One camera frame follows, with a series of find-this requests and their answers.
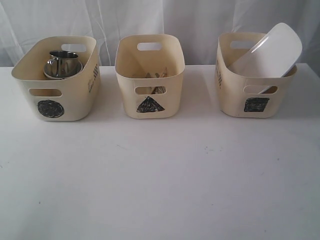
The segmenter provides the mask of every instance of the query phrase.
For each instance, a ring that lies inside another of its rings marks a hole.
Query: metal mug
[[[72,51],[54,50],[50,52],[51,77],[68,78],[78,73],[78,55]]]

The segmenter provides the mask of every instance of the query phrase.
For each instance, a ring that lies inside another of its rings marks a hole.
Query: black triangle label
[[[152,97],[146,97],[146,99],[138,106],[137,113],[156,113],[164,111],[165,109],[156,102]]]

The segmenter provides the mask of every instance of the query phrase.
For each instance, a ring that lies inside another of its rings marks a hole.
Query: white curtain
[[[0,0],[0,66],[13,66],[40,39],[97,39],[100,63],[114,65],[119,40],[179,38],[188,65],[214,64],[218,37],[267,33],[284,22],[303,44],[300,62],[320,74],[320,0]]]

